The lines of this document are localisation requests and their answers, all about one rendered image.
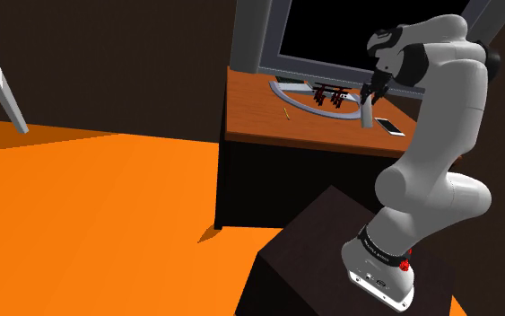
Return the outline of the white phone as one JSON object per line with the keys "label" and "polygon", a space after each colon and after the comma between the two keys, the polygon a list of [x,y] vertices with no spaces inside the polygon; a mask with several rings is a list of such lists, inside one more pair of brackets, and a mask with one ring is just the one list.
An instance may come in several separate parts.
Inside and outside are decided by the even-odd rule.
{"label": "white phone", "polygon": [[374,118],[374,120],[383,127],[391,136],[405,136],[393,123],[386,118]]}

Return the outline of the black and red barred object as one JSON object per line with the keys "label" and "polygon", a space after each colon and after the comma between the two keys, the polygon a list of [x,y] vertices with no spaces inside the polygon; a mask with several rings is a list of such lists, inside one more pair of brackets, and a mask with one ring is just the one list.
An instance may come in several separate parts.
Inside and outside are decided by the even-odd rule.
{"label": "black and red barred object", "polygon": [[331,103],[340,109],[345,97],[350,93],[349,87],[343,87],[338,85],[326,84],[326,83],[314,83],[311,87],[314,92],[313,99],[318,106],[322,106],[324,100],[329,97]]}

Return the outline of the grey monitor with curved stand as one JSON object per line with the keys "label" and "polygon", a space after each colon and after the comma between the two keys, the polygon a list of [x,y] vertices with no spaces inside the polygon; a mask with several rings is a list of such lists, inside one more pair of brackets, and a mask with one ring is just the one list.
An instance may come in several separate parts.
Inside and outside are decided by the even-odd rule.
{"label": "grey monitor with curved stand", "polygon": [[[294,78],[311,87],[349,87],[362,125],[371,127],[374,105],[360,104],[360,90],[378,62],[367,50],[370,37],[443,14],[463,17],[467,40],[496,52],[490,43],[505,23],[505,0],[238,0],[230,67]],[[395,81],[387,86],[385,95],[418,98],[422,104],[422,88]]]}

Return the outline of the wooden desk with black base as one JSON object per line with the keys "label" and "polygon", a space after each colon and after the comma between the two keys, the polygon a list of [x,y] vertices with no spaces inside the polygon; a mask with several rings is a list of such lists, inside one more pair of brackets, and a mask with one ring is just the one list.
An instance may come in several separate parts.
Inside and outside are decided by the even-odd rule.
{"label": "wooden desk with black base", "polygon": [[[407,149],[416,122],[390,100],[373,109],[405,136],[364,128],[347,95],[341,108],[318,106],[312,92],[271,89],[271,75],[228,70],[223,105],[214,227],[283,228],[333,186],[373,213],[378,174]],[[287,120],[283,107],[291,120]]]}

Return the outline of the dark robot stand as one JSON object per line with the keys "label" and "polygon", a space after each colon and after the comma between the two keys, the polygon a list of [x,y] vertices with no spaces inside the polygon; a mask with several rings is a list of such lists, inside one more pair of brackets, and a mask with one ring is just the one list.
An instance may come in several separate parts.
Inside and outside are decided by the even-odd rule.
{"label": "dark robot stand", "polygon": [[257,253],[235,316],[466,316],[453,295],[454,268],[421,246],[410,260],[414,300],[405,312],[351,282],[341,249],[372,217],[329,187]]}

